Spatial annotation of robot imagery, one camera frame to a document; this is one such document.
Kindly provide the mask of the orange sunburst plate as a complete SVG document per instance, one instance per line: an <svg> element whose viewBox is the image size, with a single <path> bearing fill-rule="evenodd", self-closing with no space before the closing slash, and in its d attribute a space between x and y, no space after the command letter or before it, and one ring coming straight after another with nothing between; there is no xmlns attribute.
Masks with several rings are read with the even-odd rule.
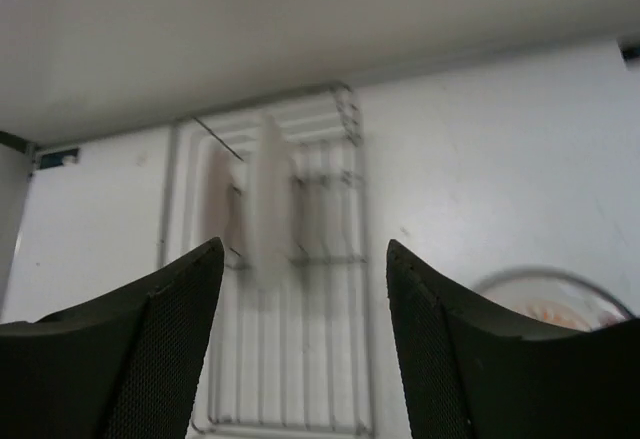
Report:
<svg viewBox="0 0 640 439"><path fill-rule="evenodd" d="M552 267L502 270L483 277L473 290L521 315L580 331L601 329L636 317L605 288Z"/></svg>

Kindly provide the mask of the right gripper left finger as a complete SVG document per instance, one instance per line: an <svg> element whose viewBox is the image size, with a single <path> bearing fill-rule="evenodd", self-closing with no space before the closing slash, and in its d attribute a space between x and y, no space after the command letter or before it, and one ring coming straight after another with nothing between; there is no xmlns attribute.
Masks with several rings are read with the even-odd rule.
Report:
<svg viewBox="0 0 640 439"><path fill-rule="evenodd" d="M212 238L90 301L3 324L2 437L185 437L223 271Z"/></svg>

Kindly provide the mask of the white plate green pattern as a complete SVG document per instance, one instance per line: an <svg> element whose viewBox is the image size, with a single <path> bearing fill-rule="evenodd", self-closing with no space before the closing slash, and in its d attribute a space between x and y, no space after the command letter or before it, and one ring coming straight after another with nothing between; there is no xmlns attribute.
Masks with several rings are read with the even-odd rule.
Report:
<svg viewBox="0 0 640 439"><path fill-rule="evenodd" d="M292 168L291 145L276 120L265 117L250 157L246 203L249 261L265 289L279 284L290 268Z"/></svg>

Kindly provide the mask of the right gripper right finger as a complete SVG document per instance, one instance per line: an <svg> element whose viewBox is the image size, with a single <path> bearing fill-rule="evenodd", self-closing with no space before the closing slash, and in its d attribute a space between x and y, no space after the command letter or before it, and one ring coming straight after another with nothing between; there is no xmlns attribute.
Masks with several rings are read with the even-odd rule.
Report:
<svg viewBox="0 0 640 439"><path fill-rule="evenodd" d="M635 438L639 322L589 332L508 310L398 241L386 279L415 438Z"/></svg>

